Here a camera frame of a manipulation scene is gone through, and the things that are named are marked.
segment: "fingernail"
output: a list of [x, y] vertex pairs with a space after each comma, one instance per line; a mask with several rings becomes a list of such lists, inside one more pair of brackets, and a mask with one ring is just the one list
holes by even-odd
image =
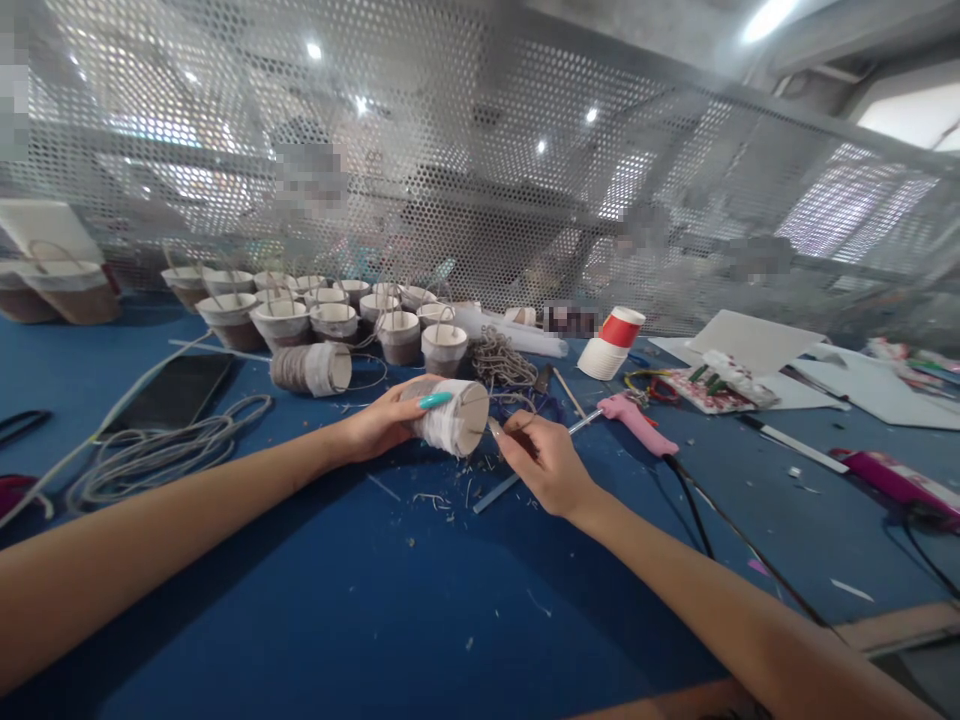
[[434, 393], [433, 395], [424, 395], [420, 398], [420, 409], [430, 410], [440, 405], [446, 405], [453, 400], [453, 393]]

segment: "metal mesh panel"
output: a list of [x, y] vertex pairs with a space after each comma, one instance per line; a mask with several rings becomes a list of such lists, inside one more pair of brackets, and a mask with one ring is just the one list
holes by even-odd
[[167, 245], [665, 334], [721, 307], [829, 326], [953, 257], [956, 163], [511, 5], [24, 4], [0, 192], [70, 202], [136, 289]]

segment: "blue table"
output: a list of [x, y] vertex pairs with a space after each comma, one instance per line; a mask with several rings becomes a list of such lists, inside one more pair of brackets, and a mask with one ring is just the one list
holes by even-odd
[[[203, 331], [198, 318], [145, 299], [128, 302], [123, 318], [103, 327], [0, 323], [0, 414], [55, 413], [40, 431], [0, 451], [0, 471], [42, 475], [144, 370], [174, 350], [168, 339], [192, 340]], [[670, 364], [666, 356], [658, 360]], [[620, 389], [585, 377], [569, 360], [557, 365], [585, 407]], [[415, 374], [391, 368], [387, 382]], [[370, 402], [385, 387], [298, 398], [272, 386], [265, 364], [245, 361], [219, 409], [250, 394], [276, 398], [242, 439], [239, 454], [247, 454], [336, 422], [345, 404]], [[556, 383], [553, 394], [563, 398], [571, 424], [573, 409]], [[898, 547], [905, 547], [900, 530], [884, 527], [886, 511], [855, 482], [732, 418], [710, 419], [689, 405], [649, 414], [680, 445], [693, 476], [831, 623], [948, 597]], [[891, 430], [856, 409], [763, 417], [820, 449], [882, 448], [934, 477], [960, 479], [951, 476], [958, 451], [950, 433]], [[834, 428], [837, 421], [846, 429]], [[597, 482], [693, 544], [676, 479], [624, 428], [600, 420], [575, 444]], [[0, 702], [0, 714], [557, 717], [727, 675], [642, 582], [539, 509], [522, 484], [483, 515], [468, 511], [468, 483], [472, 493], [510, 474], [494, 448], [485, 439], [462, 472], [464, 463], [414, 442], [323, 478]], [[823, 494], [796, 489], [790, 466]], [[73, 476], [68, 469], [56, 488]], [[448, 498], [452, 519], [414, 501], [416, 493]], [[697, 502], [718, 560], [775, 593], [773, 582], [747, 565], [749, 550]], [[0, 531], [0, 544], [44, 527], [31, 508]], [[924, 538], [956, 577], [960, 558], [951, 540]], [[830, 578], [876, 602], [838, 590]], [[69, 605], [64, 598], [64, 612]]]

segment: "black phone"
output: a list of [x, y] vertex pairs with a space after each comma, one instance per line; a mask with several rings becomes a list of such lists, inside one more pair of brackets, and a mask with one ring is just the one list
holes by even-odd
[[97, 438], [124, 430], [163, 432], [195, 423], [227, 377], [232, 355], [182, 355], [147, 383]]

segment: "ceiling light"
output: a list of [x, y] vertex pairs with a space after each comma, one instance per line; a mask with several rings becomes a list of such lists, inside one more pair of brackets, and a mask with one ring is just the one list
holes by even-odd
[[789, 17], [798, 0], [767, 0], [743, 31], [743, 42], [752, 43], [765, 38]]

